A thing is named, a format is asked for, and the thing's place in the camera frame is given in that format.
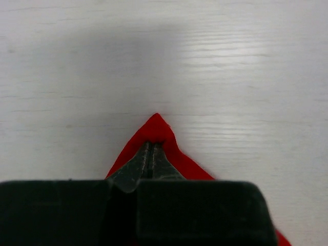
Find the red t shirt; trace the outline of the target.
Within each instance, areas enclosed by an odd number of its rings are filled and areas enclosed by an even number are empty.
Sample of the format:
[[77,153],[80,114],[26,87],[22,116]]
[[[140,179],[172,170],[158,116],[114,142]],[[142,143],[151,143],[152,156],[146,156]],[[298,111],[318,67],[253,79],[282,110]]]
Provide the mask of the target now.
[[[182,180],[147,177],[125,193],[109,176],[146,143],[161,144]],[[115,245],[289,245],[275,228],[260,189],[216,180],[178,147],[171,127],[152,115],[127,142],[107,174],[112,183],[106,229]]]

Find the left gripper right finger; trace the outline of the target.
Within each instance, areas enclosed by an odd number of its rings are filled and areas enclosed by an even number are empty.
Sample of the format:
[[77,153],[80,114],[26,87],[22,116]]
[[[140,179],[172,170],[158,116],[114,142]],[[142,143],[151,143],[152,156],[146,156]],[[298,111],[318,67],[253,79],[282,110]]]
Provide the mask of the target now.
[[182,180],[182,174],[168,161],[159,143],[154,144],[151,153],[151,178],[164,180]]

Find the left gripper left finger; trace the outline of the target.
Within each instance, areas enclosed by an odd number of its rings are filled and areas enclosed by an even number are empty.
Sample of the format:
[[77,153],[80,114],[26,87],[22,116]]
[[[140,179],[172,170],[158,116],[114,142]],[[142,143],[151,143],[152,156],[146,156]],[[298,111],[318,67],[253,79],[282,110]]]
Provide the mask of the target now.
[[122,167],[109,176],[115,185],[125,193],[133,192],[140,179],[147,177],[152,144],[144,143],[136,154]]

